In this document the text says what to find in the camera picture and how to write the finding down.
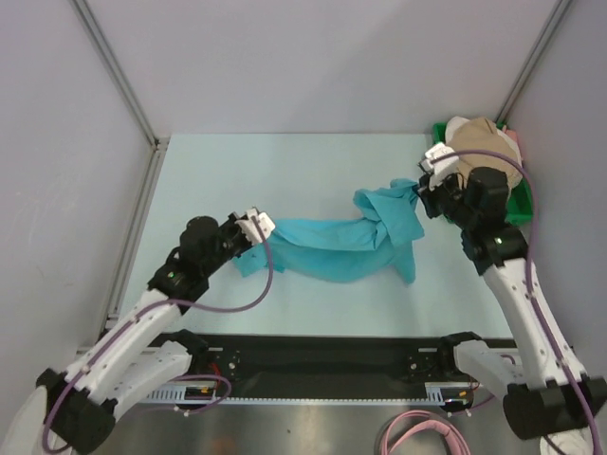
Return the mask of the teal polo shirt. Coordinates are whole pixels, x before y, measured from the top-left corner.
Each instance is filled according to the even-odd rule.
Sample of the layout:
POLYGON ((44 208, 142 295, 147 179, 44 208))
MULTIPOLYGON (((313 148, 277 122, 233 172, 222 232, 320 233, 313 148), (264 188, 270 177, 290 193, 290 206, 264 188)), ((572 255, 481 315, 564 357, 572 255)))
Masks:
POLYGON ((416 184, 399 178, 387 188, 355 191, 354 219, 280 219, 267 239, 272 260, 257 245, 233 260, 244 277, 272 266, 328 282, 354 282, 393 267, 402 281, 416 278, 414 242, 424 236, 415 214, 416 184))

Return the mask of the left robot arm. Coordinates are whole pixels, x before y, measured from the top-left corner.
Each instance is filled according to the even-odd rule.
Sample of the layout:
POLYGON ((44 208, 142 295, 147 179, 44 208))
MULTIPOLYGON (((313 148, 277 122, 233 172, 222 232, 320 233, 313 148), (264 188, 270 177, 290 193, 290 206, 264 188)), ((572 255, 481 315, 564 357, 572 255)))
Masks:
POLYGON ((232 384, 211 368, 208 346, 194 333, 181 330, 153 357, 139 355, 189 310, 204 307, 199 299, 221 267, 255 246, 268 253, 274 229, 258 209, 233 213, 223 224, 209 216, 190 220, 134 308, 63 372, 48 369, 38 377, 36 387, 46 394, 43 452, 94 452, 128 410, 168 382, 207 381, 210 404, 225 401, 232 384))

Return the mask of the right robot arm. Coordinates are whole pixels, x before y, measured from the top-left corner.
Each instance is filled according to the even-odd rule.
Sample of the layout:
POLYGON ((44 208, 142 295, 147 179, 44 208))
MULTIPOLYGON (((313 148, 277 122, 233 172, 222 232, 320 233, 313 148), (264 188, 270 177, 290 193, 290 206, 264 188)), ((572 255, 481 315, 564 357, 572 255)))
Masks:
POLYGON ((520 364, 489 349, 472 332, 442 337, 438 371, 449 380, 465 374, 502 403, 521 440, 574 429, 594 430, 606 403, 606 381, 588 374, 549 314, 522 232, 506 220, 506 174, 472 170, 466 182, 449 173, 441 182, 424 173, 416 193, 427 215, 446 216, 461 230, 462 246, 498 301, 516 343, 520 364))

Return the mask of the green plastic bin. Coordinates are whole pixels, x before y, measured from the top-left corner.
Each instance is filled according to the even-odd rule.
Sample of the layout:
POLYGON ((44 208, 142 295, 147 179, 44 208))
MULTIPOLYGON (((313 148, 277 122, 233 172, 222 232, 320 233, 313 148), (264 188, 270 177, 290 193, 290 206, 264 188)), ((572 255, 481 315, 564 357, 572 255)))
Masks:
MULTIPOLYGON (((431 132, 432 144, 445 142, 447 129, 446 122, 435 123, 431 132)), ((522 226, 532 220, 532 197, 530 188, 524 179, 511 191, 506 209, 506 220, 515 226, 522 226)))

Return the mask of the beige shirt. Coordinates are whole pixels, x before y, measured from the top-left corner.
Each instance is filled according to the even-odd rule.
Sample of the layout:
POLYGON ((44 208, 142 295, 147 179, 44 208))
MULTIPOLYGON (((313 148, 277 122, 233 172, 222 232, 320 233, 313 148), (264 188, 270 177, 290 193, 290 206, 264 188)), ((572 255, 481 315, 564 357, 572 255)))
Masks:
MULTIPOLYGON (((504 155, 515 160, 519 165, 523 162, 518 160, 516 152, 509 146, 503 130, 489 118, 470 119, 446 145, 453 148, 455 152, 484 150, 504 155)), ((459 157, 457 171, 462 174, 465 181, 468 180, 470 172, 477 167, 490 167, 503 172, 510 191, 523 179, 518 171, 499 158, 487 155, 462 155, 459 157)))

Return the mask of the white shirt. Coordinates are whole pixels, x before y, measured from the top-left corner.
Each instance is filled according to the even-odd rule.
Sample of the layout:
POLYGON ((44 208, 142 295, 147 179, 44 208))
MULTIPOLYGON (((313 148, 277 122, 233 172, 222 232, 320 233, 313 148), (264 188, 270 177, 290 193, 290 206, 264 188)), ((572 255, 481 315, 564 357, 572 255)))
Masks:
POLYGON ((455 133, 467 122, 469 122, 469 119, 461 116, 451 118, 446 124, 444 142, 449 143, 453 139, 455 133))

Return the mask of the pink shirt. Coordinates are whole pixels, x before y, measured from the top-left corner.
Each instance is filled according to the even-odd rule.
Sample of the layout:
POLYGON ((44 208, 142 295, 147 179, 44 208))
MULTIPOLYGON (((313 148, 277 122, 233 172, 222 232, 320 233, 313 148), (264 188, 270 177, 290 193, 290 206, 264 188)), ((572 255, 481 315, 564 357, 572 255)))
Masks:
POLYGON ((523 161, 517 133, 510 129, 504 129, 503 133, 506 135, 506 141, 508 142, 509 146, 516 152, 518 160, 523 161))

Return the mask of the white round plastic part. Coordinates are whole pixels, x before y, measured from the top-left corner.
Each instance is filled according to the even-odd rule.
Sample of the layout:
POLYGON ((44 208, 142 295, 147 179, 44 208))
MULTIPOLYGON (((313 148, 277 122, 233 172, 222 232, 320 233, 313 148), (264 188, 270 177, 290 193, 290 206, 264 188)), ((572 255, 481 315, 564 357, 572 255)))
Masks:
POLYGON ((541 455, 591 455, 592 453, 593 443, 588 428, 553 433, 540 439, 541 455))

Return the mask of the right aluminium frame post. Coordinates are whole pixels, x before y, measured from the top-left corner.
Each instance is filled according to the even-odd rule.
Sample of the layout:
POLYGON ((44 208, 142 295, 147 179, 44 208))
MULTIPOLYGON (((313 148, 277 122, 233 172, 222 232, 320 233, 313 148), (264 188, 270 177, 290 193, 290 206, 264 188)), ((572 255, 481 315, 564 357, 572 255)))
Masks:
POLYGON ((507 92, 506 98, 495 118, 497 123, 508 123, 518 99, 525 91, 535 71, 538 69, 543 56, 551 46, 551 43, 575 4, 576 1, 574 0, 558 0, 555 2, 539 35, 525 57, 524 63, 517 73, 512 86, 507 92))

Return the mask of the aluminium frame post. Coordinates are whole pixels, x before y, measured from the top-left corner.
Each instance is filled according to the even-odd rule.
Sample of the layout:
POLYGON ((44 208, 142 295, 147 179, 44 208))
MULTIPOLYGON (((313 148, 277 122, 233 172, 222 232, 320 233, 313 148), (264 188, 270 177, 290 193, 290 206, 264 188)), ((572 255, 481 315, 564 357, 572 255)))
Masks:
POLYGON ((551 43, 575 4, 576 1, 574 0, 558 0, 555 2, 539 35, 525 57, 524 63, 517 73, 512 86, 507 92, 506 98, 495 118, 497 123, 508 123, 518 99, 525 91, 535 71, 538 69, 543 56, 551 46, 551 43))
POLYGON ((136 91, 125 74, 94 10, 85 0, 69 0, 68 4, 74 10, 93 49, 98 54, 101 64, 118 90, 118 93, 134 123, 138 127, 138 130, 146 143, 155 149, 159 143, 157 134, 154 132, 152 124, 144 112, 136 91))

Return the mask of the left aluminium frame post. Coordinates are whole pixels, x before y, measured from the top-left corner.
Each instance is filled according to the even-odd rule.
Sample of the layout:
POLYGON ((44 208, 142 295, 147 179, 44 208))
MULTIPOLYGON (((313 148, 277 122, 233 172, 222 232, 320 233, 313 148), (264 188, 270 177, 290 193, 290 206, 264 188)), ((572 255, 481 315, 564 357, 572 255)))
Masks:
POLYGON ((101 64, 118 90, 118 93, 134 123, 138 127, 138 130, 146 143, 155 149, 159 143, 157 134, 154 132, 152 124, 144 112, 136 91, 125 74, 94 10, 85 0, 69 0, 68 4, 74 10, 93 49, 98 54, 101 64))

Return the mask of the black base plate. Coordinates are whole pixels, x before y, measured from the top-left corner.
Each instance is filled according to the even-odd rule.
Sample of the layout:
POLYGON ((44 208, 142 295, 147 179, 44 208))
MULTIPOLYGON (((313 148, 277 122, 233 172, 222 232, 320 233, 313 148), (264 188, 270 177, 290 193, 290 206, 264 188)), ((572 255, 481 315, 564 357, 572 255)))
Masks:
POLYGON ((191 373, 221 373, 248 398, 420 397, 427 383, 475 390, 445 369, 435 337, 202 335, 191 373))

